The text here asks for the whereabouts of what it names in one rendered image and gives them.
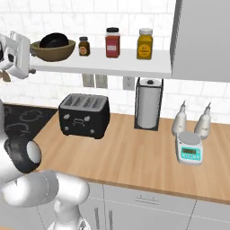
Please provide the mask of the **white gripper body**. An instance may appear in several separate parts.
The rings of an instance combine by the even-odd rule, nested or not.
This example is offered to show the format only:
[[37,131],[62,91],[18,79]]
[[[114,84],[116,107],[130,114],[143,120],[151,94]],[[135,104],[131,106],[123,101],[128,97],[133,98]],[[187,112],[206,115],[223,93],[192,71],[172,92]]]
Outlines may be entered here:
[[9,73],[20,79],[24,79],[29,75],[30,71],[31,41],[15,31],[11,32],[10,38],[16,42],[16,53]]

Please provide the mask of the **brown wooden bowl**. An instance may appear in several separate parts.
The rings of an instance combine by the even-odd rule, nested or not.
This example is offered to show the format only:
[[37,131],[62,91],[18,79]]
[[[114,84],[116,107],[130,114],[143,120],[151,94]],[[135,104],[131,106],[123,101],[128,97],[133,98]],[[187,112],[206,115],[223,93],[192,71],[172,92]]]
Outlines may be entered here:
[[66,60],[71,56],[75,49],[75,42],[68,41],[69,44],[57,48],[41,48],[38,41],[31,44],[31,49],[36,53],[36,57],[47,62],[58,62]]

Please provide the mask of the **black hob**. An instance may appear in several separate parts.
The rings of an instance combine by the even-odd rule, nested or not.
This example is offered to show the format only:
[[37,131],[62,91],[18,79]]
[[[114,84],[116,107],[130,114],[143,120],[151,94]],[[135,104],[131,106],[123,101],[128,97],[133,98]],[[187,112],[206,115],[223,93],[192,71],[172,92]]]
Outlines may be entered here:
[[4,129],[8,137],[34,139],[57,109],[4,104]]

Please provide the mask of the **small brown jar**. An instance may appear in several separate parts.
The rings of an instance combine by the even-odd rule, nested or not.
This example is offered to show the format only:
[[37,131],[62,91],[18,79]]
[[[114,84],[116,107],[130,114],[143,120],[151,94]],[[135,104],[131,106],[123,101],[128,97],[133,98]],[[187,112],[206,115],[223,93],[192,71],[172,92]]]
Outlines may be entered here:
[[89,56],[90,55],[90,43],[87,37],[80,37],[79,38],[79,55],[80,56]]

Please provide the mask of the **black toaster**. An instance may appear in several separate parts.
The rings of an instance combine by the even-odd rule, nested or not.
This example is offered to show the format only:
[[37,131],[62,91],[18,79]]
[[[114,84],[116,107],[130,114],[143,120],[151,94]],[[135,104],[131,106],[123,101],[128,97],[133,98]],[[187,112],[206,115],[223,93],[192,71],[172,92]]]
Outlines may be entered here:
[[59,125],[66,136],[103,138],[110,123],[109,98],[70,93],[58,106]]

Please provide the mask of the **red jar black lid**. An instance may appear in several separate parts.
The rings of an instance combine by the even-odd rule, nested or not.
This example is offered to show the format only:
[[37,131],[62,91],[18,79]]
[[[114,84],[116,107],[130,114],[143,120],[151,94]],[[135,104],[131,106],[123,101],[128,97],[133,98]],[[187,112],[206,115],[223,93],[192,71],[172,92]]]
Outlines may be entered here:
[[107,58],[117,58],[120,53],[120,35],[117,27],[106,29],[105,47]]

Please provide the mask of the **black paper towel holder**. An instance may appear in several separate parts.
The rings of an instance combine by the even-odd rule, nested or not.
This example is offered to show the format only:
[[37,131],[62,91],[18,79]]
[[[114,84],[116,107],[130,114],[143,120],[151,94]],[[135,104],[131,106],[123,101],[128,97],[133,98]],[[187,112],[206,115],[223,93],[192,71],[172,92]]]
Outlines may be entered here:
[[138,78],[138,79],[137,79],[137,85],[136,85],[136,102],[135,102],[135,121],[134,121],[134,128],[157,131],[157,130],[158,130],[158,127],[159,127],[159,119],[160,119],[161,106],[162,106],[162,98],[163,98],[163,90],[164,90],[164,80],[159,81],[159,82],[161,83],[160,101],[159,101],[158,116],[157,116],[157,120],[156,120],[156,125],[155,125],[153,128],[141,128],[141,127],[137,124],[138,90],[139,90],[139,86],[140,86],[140,81],[141,81],[141,80],[143,80],[143,79]]

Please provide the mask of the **yellow jar white lid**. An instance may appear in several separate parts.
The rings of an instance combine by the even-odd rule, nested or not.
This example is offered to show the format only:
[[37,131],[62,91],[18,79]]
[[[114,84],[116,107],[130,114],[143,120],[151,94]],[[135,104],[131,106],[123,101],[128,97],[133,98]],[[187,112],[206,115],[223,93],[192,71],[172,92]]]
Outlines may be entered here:
[[152,57],[153,50],[153,30],[150,28],[142,28],[139,30],[137,40],[137,59],[149,60]]

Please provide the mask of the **white paper towel roll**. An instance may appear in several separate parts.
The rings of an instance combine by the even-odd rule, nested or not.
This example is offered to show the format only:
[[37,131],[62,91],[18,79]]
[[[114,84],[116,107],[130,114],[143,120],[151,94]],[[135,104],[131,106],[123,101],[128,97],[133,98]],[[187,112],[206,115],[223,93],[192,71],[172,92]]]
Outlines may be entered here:
[[138,90],[137,124],[141,128],[156,125],[160,101],[161,83],[155,79],[143,79]]

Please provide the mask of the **grey cupboard door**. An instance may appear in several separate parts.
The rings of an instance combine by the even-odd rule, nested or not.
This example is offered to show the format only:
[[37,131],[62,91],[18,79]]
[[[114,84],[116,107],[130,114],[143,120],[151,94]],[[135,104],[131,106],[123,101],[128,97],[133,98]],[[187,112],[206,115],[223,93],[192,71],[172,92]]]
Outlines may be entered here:
[[187,230],[188,215],[105,201],[109,228],[109,210],[113,213],[113,230]]
[[100,230],[106,230],[102,185],[99,183],[90,182],[89,186],[89,197],[86,200],[86,202],[80,206],[81,214],[90,225],[91,230],[97,230],[95,223],[94,208],[99,208]]

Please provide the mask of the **white squeeze bottle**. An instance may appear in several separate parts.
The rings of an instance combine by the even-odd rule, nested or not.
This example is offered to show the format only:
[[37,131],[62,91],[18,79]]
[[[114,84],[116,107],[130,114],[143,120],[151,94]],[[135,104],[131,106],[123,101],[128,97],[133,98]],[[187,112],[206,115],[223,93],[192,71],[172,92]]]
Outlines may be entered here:
[[206,139],[210,133],[210,103],[199,117],[199,121],[194,128],[194,132],[200,136],[202,140]]
[[178,133],[184,132],[187,127],[187,115],[185,113],[186,105],[183,103],[179,112],[176,114],[172,124],[172,134],[176,136]]

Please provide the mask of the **grey drawer front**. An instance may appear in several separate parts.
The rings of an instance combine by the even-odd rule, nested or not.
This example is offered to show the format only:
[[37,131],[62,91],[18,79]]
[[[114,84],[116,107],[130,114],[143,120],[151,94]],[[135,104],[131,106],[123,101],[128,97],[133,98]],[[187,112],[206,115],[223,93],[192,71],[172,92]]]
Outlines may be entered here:
[[230,223],[230,205],[198,200],[193,214],[197,217],[204,217]]
[[[195,200],[165,195],[160,193],[153,193],[143,190],[132,190],[116,186],[104,185],[104,198],[108,201],[119,202],[122,204],[129,204],[132,206],[143,208],[154,208],[173,213],[189,215],[193,210]],[[135,197],[142,195],[145,197],[154,196],[160,201],[159,205],[142,203],[135,201]]]

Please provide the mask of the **teal and white kitchen scale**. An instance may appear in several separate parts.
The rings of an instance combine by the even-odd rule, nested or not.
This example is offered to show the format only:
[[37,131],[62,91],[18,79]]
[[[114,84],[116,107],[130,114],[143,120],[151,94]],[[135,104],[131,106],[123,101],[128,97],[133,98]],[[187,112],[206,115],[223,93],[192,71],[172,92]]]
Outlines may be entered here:
[[196,133],[184,131],[175,139],[176,155],[180,164],[201,165],[203,161],[203,145]]

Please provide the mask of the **grey wall switch plate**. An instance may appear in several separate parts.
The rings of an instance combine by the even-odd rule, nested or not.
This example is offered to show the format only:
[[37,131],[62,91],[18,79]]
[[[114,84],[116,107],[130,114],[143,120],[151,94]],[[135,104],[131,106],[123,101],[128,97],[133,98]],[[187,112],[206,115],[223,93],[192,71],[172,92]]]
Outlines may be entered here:
[[82,74],[84,87],[94,87],[94,77],[89,74]]
[[97,88],[108,88],[107,76],[106,75],[96,75],[96,87]]

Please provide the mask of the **white wall shelf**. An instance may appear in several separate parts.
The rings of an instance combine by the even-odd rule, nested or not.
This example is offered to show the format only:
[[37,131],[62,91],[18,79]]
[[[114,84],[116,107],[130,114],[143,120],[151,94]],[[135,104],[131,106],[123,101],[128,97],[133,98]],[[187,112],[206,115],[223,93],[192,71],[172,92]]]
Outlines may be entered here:
[[108,58],[105,49],[92,48],[88,57],[80,57],[74,51],[68,59],[59,62],[46,62],[31,57],[31,67],[37,71],[91,75],[145,78],[170,78],[172,75],[170,54],[165,50],[155,50],[150,60],[143,60],[137,59],[134,49],[122,49],[119,57]]

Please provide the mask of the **white wall socket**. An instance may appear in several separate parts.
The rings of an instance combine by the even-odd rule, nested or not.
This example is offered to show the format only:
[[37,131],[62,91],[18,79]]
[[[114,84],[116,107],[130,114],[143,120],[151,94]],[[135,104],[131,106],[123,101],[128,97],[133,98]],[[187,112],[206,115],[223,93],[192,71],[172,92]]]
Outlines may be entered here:
[[124,90],[135,90],[135,78],[132,76],[124,76],[123,77],[123,89]]

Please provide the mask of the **grey wall cabinet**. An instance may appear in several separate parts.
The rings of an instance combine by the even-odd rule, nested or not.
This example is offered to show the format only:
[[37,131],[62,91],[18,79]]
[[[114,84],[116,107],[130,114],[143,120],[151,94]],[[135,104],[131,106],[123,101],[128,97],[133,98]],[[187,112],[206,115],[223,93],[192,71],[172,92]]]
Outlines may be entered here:
[[176,0],[172,78],[230,83],[230,0]]

